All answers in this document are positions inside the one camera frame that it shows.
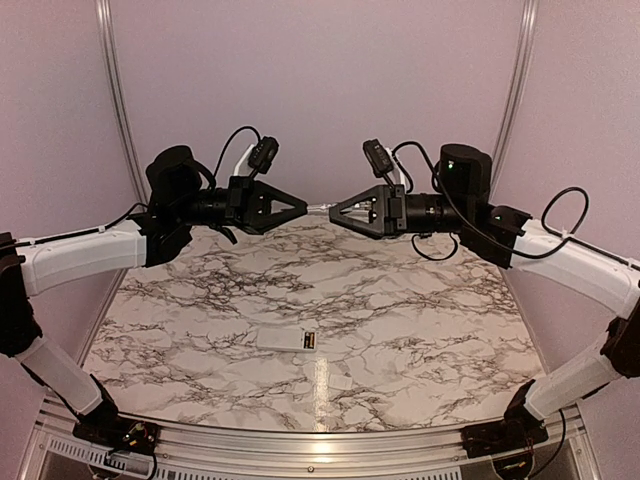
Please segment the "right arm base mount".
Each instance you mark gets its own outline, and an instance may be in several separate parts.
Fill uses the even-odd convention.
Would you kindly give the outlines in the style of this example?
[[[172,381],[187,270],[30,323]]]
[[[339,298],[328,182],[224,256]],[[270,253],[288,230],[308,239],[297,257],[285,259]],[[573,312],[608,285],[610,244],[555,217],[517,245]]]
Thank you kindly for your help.
[[[478,458],[530,448],[546,442],[549,435],[542,422],[501,419],[466,426],[461,430],[461,439],[467,456]]]

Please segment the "white battery cover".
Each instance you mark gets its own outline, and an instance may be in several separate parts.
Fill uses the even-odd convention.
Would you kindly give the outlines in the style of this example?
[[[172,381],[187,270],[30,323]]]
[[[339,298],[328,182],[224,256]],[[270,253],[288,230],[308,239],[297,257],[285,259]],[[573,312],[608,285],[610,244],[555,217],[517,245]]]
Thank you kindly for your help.
[[[329,377],[328,385],[332,389],[338,390],[350,390],[352,388],[353,379],[348,376],[331,375]]]

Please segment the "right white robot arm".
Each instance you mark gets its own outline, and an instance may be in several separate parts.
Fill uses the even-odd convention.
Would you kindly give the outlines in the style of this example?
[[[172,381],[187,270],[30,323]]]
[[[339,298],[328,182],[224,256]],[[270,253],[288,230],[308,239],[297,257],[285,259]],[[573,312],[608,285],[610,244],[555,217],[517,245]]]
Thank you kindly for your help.
[[[338,226],[373,239],[446,233],[481,259],[549,279],[613,313],[604,336],[551,373],[522,386],[495,430],[506,448],[529,437],[553,412],[614,380],[639,375],[639,264],[553,230],[545,219],[489,202],[491,157],[475,147],[445,144],[432,173],[432,194],[412,194],[389,175],[397,152],[376,140],[363,145],[374,174],[385,180],[330,208]]]

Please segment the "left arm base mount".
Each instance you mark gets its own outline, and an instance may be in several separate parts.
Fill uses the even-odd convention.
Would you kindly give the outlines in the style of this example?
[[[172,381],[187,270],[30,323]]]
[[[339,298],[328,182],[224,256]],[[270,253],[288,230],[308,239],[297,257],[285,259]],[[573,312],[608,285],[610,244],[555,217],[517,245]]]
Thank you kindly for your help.
[[[83,420],[74,425],[73,436],[111,450],[151,455],[155,452],[160,426],[153,422],[112,417]]]

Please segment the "white remote control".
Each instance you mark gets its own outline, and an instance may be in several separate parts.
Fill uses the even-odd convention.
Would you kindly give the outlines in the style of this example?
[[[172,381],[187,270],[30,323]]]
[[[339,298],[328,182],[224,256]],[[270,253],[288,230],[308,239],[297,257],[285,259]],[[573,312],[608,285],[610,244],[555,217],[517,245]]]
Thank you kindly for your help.
[[[262,350],[280,352],[314,352],[302,348],[302,337],[305,331],[299,328],[261,328],[256,336],[256,347]]]

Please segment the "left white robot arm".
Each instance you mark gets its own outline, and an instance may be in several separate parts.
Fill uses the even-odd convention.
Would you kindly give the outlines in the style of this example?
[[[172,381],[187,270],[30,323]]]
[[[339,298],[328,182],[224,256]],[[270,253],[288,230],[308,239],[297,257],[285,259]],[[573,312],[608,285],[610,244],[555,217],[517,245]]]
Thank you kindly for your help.
[[[125,438],[126,423],[106,389],[46,338],[32,297],[104,272],[150,268],[174,260],[205,226],[231,243],[234,232],[261,235],[302,217],[306,203],[262,181],[278,152],[273,137],[261,137],[246,154],[249,171],[225,187],[197,161],[190,147],[172,146],[147,167],[147,204],[135,204],[119,219],[59,235],[18,240],[1,236],[1,353],[16,360],[50,388],[76,418],[106,445]]]

